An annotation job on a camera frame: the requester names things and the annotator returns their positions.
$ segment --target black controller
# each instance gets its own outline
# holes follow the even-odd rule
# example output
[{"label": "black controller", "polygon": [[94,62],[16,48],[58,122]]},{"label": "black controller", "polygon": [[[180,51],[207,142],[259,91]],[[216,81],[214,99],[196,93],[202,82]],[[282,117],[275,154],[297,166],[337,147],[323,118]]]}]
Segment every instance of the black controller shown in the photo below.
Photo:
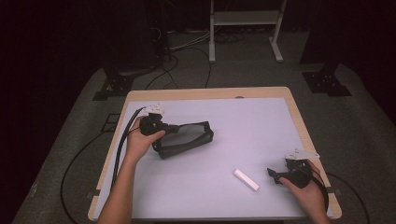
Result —
[{"label": "black controller", "polygon": [[147,117],[140,120],[140,132],[143,135],[151,135],[158,131],[164,130],[166,133],[177,133],[179,127],[177,125],[163,123],[161,114],[149,113]]},{"label": "black controller", "polygon": [[312,168],[308,161],[286,159],[286,166],[289,171],[285,173],[277,173],[267,168],[268,175],[274,178],[276,184],[281,184],[279,178],[285,177],[298,188],[305,188],[312,179]]}]

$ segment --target wrist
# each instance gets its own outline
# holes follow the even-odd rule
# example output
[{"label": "wrist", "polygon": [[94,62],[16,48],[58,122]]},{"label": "wrist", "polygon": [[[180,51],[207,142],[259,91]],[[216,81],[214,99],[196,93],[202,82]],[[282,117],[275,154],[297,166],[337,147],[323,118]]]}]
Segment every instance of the wrist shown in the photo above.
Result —
[{"label": "wrist", "polygon": [[310,219],[315,224],[330,224],[330,220],[327,217],[326,213],[324,213],[324,214],[314,214],[313,216],[310,216]]},{"label": "wrist", "polygon": [[127,166],[136,167],[138,162],[139,162],[139,159],[137,157],[125,156],[122,164],[125,163],[125,165],[127,165]]}]

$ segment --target gray carpet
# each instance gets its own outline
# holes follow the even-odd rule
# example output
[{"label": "gray carpet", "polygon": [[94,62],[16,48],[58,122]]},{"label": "gray carpet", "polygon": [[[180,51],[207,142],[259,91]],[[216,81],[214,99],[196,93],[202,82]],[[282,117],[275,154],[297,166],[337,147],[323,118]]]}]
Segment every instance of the gray carpet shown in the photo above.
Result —
[{"label": "gray carpet", "polygon": [[[360,78],[340,65],[336,76],[352,96],[329,97],[313,94],[302,76],[303,71],[316,71],[320,64],[299,65],[308,33],[280,33],[278,44],[284,57],[277,63],[268,43],[269,33],[245,35],[230,45],[216,45],[217,62],[211,65],[208,88],[286,86],[300,109],[312,141],[321,155],[327,172],[339,175],[352,185],[364,200],[372,223],[394,223],[396,220],[396,132],[361,83]],[[171,35],[172,45],[185,43],[196,36]],[[207,44],[196,48],[207,52]],[[205,55],[196,49],[174,53],[177,67],[171,74],[180,89],[203,88],[209,71]],[[165,62],[170,69],[175,60]],[[133,90],[143,90],[163,71],[138,77]],[[71,223],[65,214],[60,186],[64,172],[77,153],[100,134],[111,113],[120,113],[125,97],[93,101],[105,81],[103,70],[92,78],[78,97],[50,154],[36,178],[36,192],[26,198],[14,223]],[[150,89],[174,89],[169,76],[158,78]],[[88,209],[90,192],[96,188],[113,133],[103,133],[74,161],[64,181],[64,202],[77,223],[91,223]],[[342,182],[329,177],[340,189],[337,196],[343,215],[332,223],[365,223],[357,197]],[[285,223],[309,223],[307,220]]]}]

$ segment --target black cable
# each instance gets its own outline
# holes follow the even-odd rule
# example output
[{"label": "black cable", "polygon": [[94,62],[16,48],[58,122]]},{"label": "black cable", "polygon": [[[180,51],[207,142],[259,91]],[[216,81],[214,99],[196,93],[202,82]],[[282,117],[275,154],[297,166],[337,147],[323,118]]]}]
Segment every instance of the black cable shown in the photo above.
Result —
[{"label": "black cable", "polygon": [[117,175],[119,172],[120,154],[121,154],[123,143],[124,143],[125,139],[128,137],[130,128],[131,128],[132,124],[134,123],[134,120],[136,119],[137,115],[140,113],[140,111],[142,111],[143,108],[145,108],[145,107],[141,107],[134,112],[134,114],[129,119],[128,124],[126,125],[125,130],[122,134],[122,137],[121,137],[120,143],[119,143],[119,147],[117,149],[117,155],[116,155],[116,160],[114,163],[113,178],[111,180],[110,190],[113,189],[113,185],[116,182]]},{"label": "black cable", "polygon": [[177,67],[177,65],[178,65],[178,58],[177,58],[176,56],[172,55],[172,54],[171,54],[171,57],[173,57],[174,59],[176,59],[175,65],[172,66],[170,70],[165,70],[165,72],[159,74],[159,75],[156,76],[154,79],[152,79],[152,80],[150,81],[150,83],[146,86],[145,91],[149,89],[149,86],[150,86],[155,80],[157,80],[157,78],[159,78],[159,77],[161,77],[161,76],[163,76],[163,75],[165,75],[165,74],[169,74],[170,71],[174,70],[174,69]]},{"label": "black cable", "polygon": [[74,163],[76,158],[81,154],[81,152],[84,151],[84,149],[86,149],[92,142],[94,142],[96,139],[98,139],[100,136],[102,136],[102,134],[107,133],[107,131],[110,131],[113,128],[114,127],[111,127],[104,132],[100,132],[91,141],[89,141],[87,144],[85,144],[85,146],[76,154],[76,156],[73,158],[73,160],[70,161],[69,165],[66,168],[66,171],[64,172],[64,176],[63,176],[62,182],[61,182],[61,192],[60,192],[61,193],[61,203],[62,203],[62,207],[63,207],[64,212],[66,213],[67,217],[75,224],[77,224],[77,222],[70,215],[69,211],[66,208],[66,204],[64,202],[64,180],[66,179],[66,176],[67,176],[67,173],[69,172],[70,167],[72,166],[72,164]]},{"label": "black cable", "polygon": [[322,185],[324,186],[324,181],[323,181],[322,177],[320,176],[320,174],[314,170],[312,170],[312,172],[314,172],[315,174],[317,174],[319,176],[320,181],[322,182]]},{"label": "black cable", "polygon": [[211,74],[211,72],[212,72],[212,64],[211,64],[210,61],[209,61],[209,56],[207,55],[207,53],[206,53],[204,50],[198,49],[198,48],[192,48],[192,47],[182,48],[182,49],[176,49],[176,50],[173,50],[173,52],[181,51],[181,50],[184,50],[184,49],[195,49],[195,50],[199,50],[199,51],[201,51],[201,52],[206,56],[206,58],[207,58],[207,63],[209,64],[209,72],[208,72],[208,74],[207,74],[207,79],[206,79],[206,83],[205,83],[205,89],[206,89],[206,88],[207,88],[207,83],[209,82],[209,79],[210,79],[210,74]]},{"label": "black cable", "polygon": [[326,172],[326,175],[332,176],[332,177],[340,180],[341,182],[346,184],[352,190],[352,192],[356,195],[356,197],[358,197],[359,201],[361,202],[361,206],[363,207],[364,215],[366,216],[367,223],[370,224],[369,212],[367,211],[366,205],[364,204],[364,201],[361,198],[361,196],[359,195],[359,193],[348,182],[346,182],[344,179],[342,179],[340,176],[334,175],[334,174],[329,173],[329,172]]},{"label": "black cable", "polygon": [[[172,54],[170,54],[170,56],[173,57],[174,59],[176,59],[176,61],[177,61],[176,65],[174,67],[172,67],[172,69],[171,69],[171,70],[173,70],[178,65],[178,58]],[[178,85],[176,84],[175,80],[173,79],[172,75],[170,74],[170,71],[166,70],[164,66],[163,66],[163,71],[165,71],[169,75],[169,77],[172,79],[173,83],[175,83],[176,88],[178,89]]]}]

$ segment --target cable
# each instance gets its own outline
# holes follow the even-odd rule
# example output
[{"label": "cable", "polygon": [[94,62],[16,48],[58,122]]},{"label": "cable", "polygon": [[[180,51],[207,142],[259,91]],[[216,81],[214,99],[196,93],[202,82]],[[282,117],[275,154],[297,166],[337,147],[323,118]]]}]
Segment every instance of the cable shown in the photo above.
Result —
[{"label": "cable", "polygon": [[[209,56],[208,56],[207,53],[206,53],[204,50],[202,50],[202,49],[198,49],[198,48],[184,48],[184,49],[195,49],[195,50],[199,50],[199,51],[201,51],[201,52],[206,56],[206,58],[207,58],[207,63],[209,64],[209,72],[208,72],[208,74],[207,74],[206,83],[205,83],[205,89],[206,89],[206,88],[207,88],[207,84],[208,84],[209,79],[210,79],[211,72],[212,72],[212,64],[211,64],[210,61],[209,61]],[[177,50],[174,50],[174,52],[181,51],[181,50],[183,50],[183,49],[177,49]]]},{"label": "cable", "polygon": [[361,198],[361,196],[358,194],[358,192],[348,182],[346,182],[344,179],[342,179],[340,176],[334,175],[334,174],[329,173],[329,172],[326,172],[326,175],[332,176],[332,177],[340,180],[341,182],[346,184],[352,190],[352,192],[356,195],[356,197],[358,197],[359,201],[361,202],[361,206],[363,207],[363,210],[364,210],[364,215],[366,216],[367,224],[370,224],[369,212],[367,211],[366,205],[364,204],[364,201]]},{"label": "cable", "polygon": [[66,168],[66,171],[64,172],[64,176],[62,178],[62,182],[61,182],[61,203],[62,203],[62,207],[64,209],[64,212],[66,213],[67,217],[75,224],[77,224],[77,222],[72,218],[72,216],[70,215],[69,211],[66,208],[66,204],[64,202],[64,180],[66,179],[67,173],[69,172],[70,167],[72,166],[72,164],[74,163],[74,161],[76,160],[76,158],[81,154],[82,151],[84,151],[92,142],[94,142],[96,139],[98,139],[100,136],[102,136],[102,134],[107,133],[107,131],[110,131],[111,129],[113,129],[113,127],[110,127],[109,129],[107,129],[104,132],[100,132],[98,135],[96,135],[91,141],[89,141],[87,144],[85,144],[85,146],[76,154],[76,156],[70,161],[69,165]]},{"label": "cable", "polygon": [[121,154],[121,150],[122,150],[122,145],[123,145],[125,139],[128,137],[130,128],[131,128],[134,120],[136,119],[137,115],[140,113],[140,111],[142,111],[143,108],[145,108],[145,107],[141,107],[141,108],[137,109],[134,112],[134,114],[129,119],[129,122],[126,125],[125,130],[124,130],[124,132],[122,134],[122,137],[121,137],[121,140],[120,140],[120,143],[119,143],[119,147],[117,149],[117,155],[116,155],[116,160],[115,160],[115,163],[114,163],[113,178],[111,180],[110,190],[113,188],[113,185],[116,182],[117,175],[118,175],[118,172],[119,172],[119,163],[120,163],[120,154]]},{"label": "cable", "polygon": [[[176,56],[170,55],[171,57],[174,57],[177,60],[178,64],[178,58]],[[172,79],[173,83],[175,83],[176,88],[178,89],[178,85],[176,84],[175,80],[173,79],[172,75],[169,73],[170,71],[166,70],[165,67],[162,65],[163,71],[165,71],[169,77]]]},{"label": "cable", "polygon": [[169,69],[169,70],[165,70],[165,69],[164,69],[165,72],[159,74],[159,75],[156,76],[154,79],[152,79],[152,80],[150,81],[150,83],[146,86],[145,91],[149,89],[149,86],[150,86],[157,78],[159,78],[159,77],[161,77],[161,76],[163,76],[163,75],[165,75],[165,74],[169,74],[170,71],[174,70],[174,69],[177,67],[177,65],[178,65],[178,58],[177,58],[176,56],[172,55],[172,54],[170,54],[170,55],[171,55],[171,57],[173,57],[174,59],[176,59],[175,65],[173,65],[173,66],[171,67],[171,69]]}]

